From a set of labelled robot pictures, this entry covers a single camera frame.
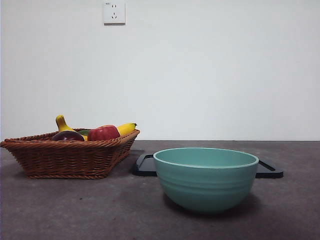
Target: yellow banana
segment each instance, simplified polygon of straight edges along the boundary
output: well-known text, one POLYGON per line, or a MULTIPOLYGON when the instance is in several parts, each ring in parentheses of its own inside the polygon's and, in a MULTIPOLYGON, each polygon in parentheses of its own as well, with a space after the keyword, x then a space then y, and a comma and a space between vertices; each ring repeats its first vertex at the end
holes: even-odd
POLYGON ((123 136, 133 132, 136 129, 136 126, 137 124, 130 122, 130 123, 122 124, 118 126, 116 129, 118 129, 120 136, 123 136))
MULTIPOLYGON (((63 115, 56 116, 55 122, 56 122, 56 125, 58 126, 58 131, 59 132, 62 132, 62 131, 73 131, 73 132, 76 132, 75 130, 73 130, 71 127, 69 127, 66 124, 65 117, 63 115)), ((85 136, 85 135, 81 135, 81 136, 83 137, 83 139, 85 141, 88 140, 87 136, 85 136)))

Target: brown wicker basket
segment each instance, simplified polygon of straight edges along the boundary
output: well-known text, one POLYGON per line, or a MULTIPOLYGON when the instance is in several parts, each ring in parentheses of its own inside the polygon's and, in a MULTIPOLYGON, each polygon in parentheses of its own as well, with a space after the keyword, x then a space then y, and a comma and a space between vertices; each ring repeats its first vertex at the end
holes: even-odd
POLYGON ((0 146, 31 179, 103 179, 129 155, 140 131, 105 141, 51 141, 57 133, 5 139, 0 146))

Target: concrete floor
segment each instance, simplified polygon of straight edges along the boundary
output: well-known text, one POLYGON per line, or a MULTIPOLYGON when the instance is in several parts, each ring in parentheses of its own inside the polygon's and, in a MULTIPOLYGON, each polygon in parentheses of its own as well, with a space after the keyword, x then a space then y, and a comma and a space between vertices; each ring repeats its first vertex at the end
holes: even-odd
POLYGON ((320 239, 319 141, 135 141, 107 178, 28 179, 1 149, 2 240, 320 239), (219 215, 188 212, 157 177, 135 176, 144 152, 174 147, 240 150, 284 169, 257 178, 238 206, 219 215))

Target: teal bowl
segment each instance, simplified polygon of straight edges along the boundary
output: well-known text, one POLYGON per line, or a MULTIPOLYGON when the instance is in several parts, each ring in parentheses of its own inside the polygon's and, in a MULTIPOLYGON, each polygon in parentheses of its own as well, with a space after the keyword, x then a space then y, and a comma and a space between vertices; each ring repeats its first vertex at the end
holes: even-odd
POLYGON ((165 194, 187 210, 220 213, 250 192, 259 159, 221 148, 182 147, 156 152, 154 164, 165 194))

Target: electrical outlet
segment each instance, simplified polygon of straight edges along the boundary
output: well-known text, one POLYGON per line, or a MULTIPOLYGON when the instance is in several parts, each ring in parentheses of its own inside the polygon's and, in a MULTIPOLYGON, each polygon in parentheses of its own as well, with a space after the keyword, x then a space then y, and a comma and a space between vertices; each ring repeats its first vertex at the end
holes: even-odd
POLYGON ((104 1, 103 3, 103 23, 126 24, 126 4, 121 0, 104 1))

